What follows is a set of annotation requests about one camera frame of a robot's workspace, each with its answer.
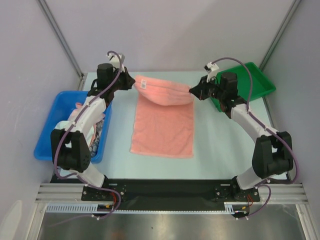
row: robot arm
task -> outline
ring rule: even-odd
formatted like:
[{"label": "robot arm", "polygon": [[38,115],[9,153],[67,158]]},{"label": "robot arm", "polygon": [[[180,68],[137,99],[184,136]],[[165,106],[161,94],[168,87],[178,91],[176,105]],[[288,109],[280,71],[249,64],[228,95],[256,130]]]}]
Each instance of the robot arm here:
[{"label": "robot arm", "polygon": [[[86,183],[97,188],[108,187],[108,178],[91,163],[91,154],[85,136],[107,109],[115,96],[115,91],[129,90],[135,83],[135,80],[129,75],[127,68],[123,64],[119,69],[120,62],[115,55],[109,54],[108,58],[110,63],[98,65],[96,71],[97,79],[93,81],[91,90],[88,92],[79,114],[70,119],[64,129],[54,129],[51,132],[51,151],[54,162],[59,142],[66,131],[73,125],[58,153],[57,166],[75,173]],[[116,82],[100,97],[93,100],[111,84],[119,71],[121,72]]]},{"label": "robot arm", "polygon": [[247,102],[238,96],[238,78],[235,73],[223,73],[218,82],[212,74],[217,71],[217,67],[208,63],[204,68],[208,72],[208,76],[203,76],[199,84],[191,88],[189,92],[199,100],[205,100],[209,97],[218,99],[221,110],[238,123],[255,143],[252,166],[232,179],[235,191],[254,188],[270,176],[292,170],[293,157],[287,148],[267,129],[277,134],[292,148],[290,134],[279,132],[266,124],[264,124],[265,127],[262,127],[257,120],[261,123],[262,121],[252,117],[253,113],[250,108],[247,110]]}]

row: metal floor panel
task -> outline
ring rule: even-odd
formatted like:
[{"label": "metal floor panel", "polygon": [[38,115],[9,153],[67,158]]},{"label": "metal floor panel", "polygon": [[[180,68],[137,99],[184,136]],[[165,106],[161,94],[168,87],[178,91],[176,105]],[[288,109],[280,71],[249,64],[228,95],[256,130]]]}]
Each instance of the metal floor panel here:
[{"label": "metal floor panel", "polygon": [[249,220],[231,215],[113,214],[97,221],[46,213],[38,240],[305,240],[295,205],[268,205]]}]

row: cloth in bin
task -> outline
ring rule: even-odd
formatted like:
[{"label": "cloth in bin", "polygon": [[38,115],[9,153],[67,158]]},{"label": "cloth in bin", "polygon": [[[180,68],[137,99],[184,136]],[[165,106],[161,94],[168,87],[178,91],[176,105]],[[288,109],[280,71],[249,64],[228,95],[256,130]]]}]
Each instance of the cloth in bin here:
[{"label": "cloth in bin", "polygon": [[194,96],[182,83],[138,75],[131,153],[193,157]]},{"label": "cloth in bin", "polygon": [[[76,116],[78,115],[78,113],[80,112],[80,109],[82,107],[82,103],[77,102],[75,104],[75,109],[72,111],[72,113],[70,114],[68,121],[60,121],[57,123],[57,125],[55,126],[55,129],[63,129],[67,123],[72,120],[75,119]],[[105,115],[102,113],[100,115],[100,118],[97,120],[97,123],[94,124],[90,130],[89,133],[87,134],[87,136],[85,137],[86,143],[89,146],[89,150],[91,153],[91,157],[93,158],[94,156],[97,155],[98,152],[98,146],[99,146],[99,142],[100,142],[100,135],[102,132],[102,127],[104,125],[104,117]],[[65,145],[68,148],[71,148],[71,142]]]}]

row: black mounting base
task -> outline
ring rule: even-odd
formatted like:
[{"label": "black mounting base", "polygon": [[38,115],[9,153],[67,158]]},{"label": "black mounting base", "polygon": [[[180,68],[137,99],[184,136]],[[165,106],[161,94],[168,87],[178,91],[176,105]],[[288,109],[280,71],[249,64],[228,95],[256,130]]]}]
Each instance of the black mounting base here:
[{"label": "black mounting base", "polygon": [[[121,194],[119,210],[129,211],[223,211],[225,202],[259,202],[252,188],[231,194],[231,180],[109,179],[110,189]],[[109,192],[84,187],[82,201],[112,202]]]}]

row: white wall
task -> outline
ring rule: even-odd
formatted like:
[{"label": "white wall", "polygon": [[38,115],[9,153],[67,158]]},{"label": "white wall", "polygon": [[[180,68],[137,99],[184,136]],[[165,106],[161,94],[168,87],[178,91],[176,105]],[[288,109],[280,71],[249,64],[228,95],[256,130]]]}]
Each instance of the white wall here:
[{"label": "white wall", "polygon": [[320,224],[320,1],[302,1],[265,74],[276,86],[272,118],[292,135],[311,208]]},{"label": "white wall", "polygon": [[54,97],[79,79],[35,0],[2,1],[0,33],[0,223],[22,200],[22,240],[39,185],[53,171],[33,150]]},{"label": "white wall", "polygon": [[124,53],[131,71],[202,70],[225,56],[259,65],[292,2],[47,0],[84,72],[107,50]]}]

